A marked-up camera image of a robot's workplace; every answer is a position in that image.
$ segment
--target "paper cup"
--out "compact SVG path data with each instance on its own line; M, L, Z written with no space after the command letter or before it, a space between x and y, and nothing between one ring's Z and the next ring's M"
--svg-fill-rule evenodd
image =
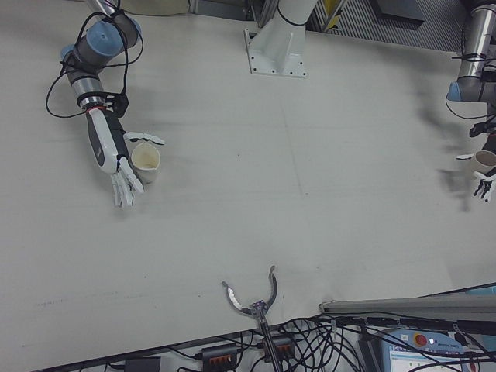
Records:
M160 153L148 143L140 143L131 153L131 163L139 179L150 184L157 178L160 166Z
M467 164L468 174L475 179L472 175L473 172L481 172L486 174L488 171L496 167L496 155L491 151L481 150L477 151L474 157L470 159Z

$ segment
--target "white robotic arm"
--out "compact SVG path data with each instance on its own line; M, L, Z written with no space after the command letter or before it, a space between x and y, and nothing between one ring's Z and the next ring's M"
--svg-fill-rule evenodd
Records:
M496 72L487 71L486 68L494 60L488 55L496 26L496 0L473 0L470 14L470 32L467 39L462 40L460 72L457 80L451 83L446 98L455 102L487 104L485 120L475 124L469 131L469 136L486 133L488 138L482 150L496 153ZM474 165L472 153L456 158L469 160L469 164ZM479 180L479 187L474 196L480 195L483 200L489 202L496 185L496 167L485 174L474 171L473 176Z
M141 30L139 24L113 1L86 2L94 11L92 16L100 19L84 36L80 35L74 45L62 49L62 74L67 75L76 94L77 104L86 114L91 147L100 169L110 175L115 206L131 206L132 190L142 194L144 189L129 165L125 140L146 140L157 145L163 145L164 142L157 136L127 133L122 128L119 118L124 115L128 105L126 86L120 94L106 92L98 74L112 58L124 52L126 76L129 64L127 50L141 38Z

